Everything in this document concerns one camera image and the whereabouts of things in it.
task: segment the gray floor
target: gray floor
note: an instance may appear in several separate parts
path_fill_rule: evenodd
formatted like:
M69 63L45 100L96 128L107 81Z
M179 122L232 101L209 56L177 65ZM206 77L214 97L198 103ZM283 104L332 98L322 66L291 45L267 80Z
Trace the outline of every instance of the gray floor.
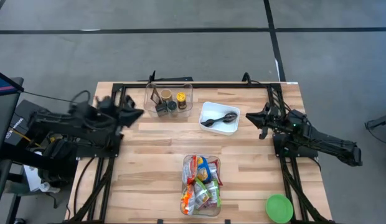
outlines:
M275 27L386 27L386 1L271 0ZM1 30L267 27L254 0L7 0ZM287 81L299 82L318 130L357 141L362 167L321 154L322 176L339 223L386 223L386 144L364 122L386 114L386 32L277 34ZM0 71L25 78L27 91L71 98L99 81L192 76L197 81L277 81L269 33L0 35ZM23 98L54 111L67 105ZM386 130L375 134L386 140ZM18 217L59 222L46 196L25 197ZM0 223L9 195L2 200Z

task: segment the butcher block tabletop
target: butcher block tabletop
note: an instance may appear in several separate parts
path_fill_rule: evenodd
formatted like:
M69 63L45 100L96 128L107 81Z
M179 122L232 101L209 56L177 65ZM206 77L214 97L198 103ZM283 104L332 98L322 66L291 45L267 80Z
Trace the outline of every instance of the butcher block tabletop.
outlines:
M111 95L113 84L98 83L95 96L101 99ZM298 84L281 83L281 87L291 109L304 111ZM144 92L144 88L126 90L136 108L141 109ZM240 109L236 133L224 136L201 130L199 117L206 101ZM232 223L273 223L265 212L265 204L269 196L285 194L280 160L275 156L271 131L266 139L259 140L260 130L245 118L246 113L261 111L267 101L264 88L195 88L188 118L159 119L145 113L132 127L124 128L105 223L157 223L158 219L164 223L225 223L226 219ZM221 161L220 179L224 185L220 189L221 212L216 217L190 217L181 213L182 162L190 154L212 155ZM77 180L89 160L84 158L78 163L68 203L71 211ZM77 210L92 192L97 161L90 164L82 178ZM321 215L331 219L318 165L308 158L297 161L304 193ZM101 198L102 194L96 201L95 219L99 217ZM296 217L301 219L295 193L293 201Z

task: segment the black utensil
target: black utensil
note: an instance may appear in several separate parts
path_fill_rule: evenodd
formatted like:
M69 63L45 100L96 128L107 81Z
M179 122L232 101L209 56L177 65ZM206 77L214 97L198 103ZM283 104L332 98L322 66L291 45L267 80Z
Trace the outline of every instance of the black utensil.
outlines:
M223 121L225 123L229 123L234 121L237 118L237 114L234 112L227 113L225 116L219 119L208 119L207 121L201 122L205 127L211 127L215 122Z

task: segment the chip bag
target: chip bag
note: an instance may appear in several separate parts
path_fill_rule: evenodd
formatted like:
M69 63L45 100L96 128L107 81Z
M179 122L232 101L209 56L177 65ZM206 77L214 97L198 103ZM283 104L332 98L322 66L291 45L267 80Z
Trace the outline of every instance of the chip bag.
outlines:
M218 160L215 160L215 161L212 161L212 162L208 163L208 167L210 169L210 173L211 173L212 178L217 180L218 184L220 186L223 186L224 184L220 180L218 166L219 166L219 161Z
M206 203L204 208L208 207L220 207L221 200L220 200L220 194L219 194L219 185L216 180L212 180L208 184L205 185L206 189L210 192L211 198Z
M195 178L194 195L194 209L200 209L210 199L210 192L206 189L205 185L198 179L198 177Z
M185 215L193 215L195 195L192 185L186 186L181 197L181 211Z
M186 162L183 164L183 172L182 172L182 182L184 184L190 184L194 181L197 175L197 157L191 156Z
M203 183L211 181L210 169L207 160L203 156L197 156L197 177Z

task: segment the green plastic lid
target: green plastic lid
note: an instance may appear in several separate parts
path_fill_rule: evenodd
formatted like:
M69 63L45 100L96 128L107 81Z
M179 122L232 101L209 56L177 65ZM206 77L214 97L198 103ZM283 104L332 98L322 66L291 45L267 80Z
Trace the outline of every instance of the green plastic lid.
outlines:
M275 223L287 223L293 217L293 205L284 195L272 195L266 201L266 213Z

